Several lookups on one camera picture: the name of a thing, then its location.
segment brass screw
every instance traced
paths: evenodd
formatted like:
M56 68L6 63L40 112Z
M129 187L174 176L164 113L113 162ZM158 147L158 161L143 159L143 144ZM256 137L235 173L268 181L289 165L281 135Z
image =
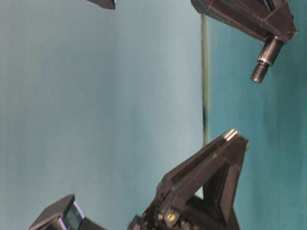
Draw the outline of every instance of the brass screw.
M173 213L170 213L167 215L167 220L169 222L173 222L175 220L175 215Z

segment threaded bolt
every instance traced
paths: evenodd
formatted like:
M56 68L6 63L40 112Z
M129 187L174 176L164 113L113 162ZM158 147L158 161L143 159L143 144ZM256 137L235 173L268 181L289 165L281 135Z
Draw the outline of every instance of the threaded bolt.
M254 69L254 72L252 73L250 79L255 83L261 83L262 80L265 77L265 74L268 71L269 63L266 63L264 61L259 61L257 66Z

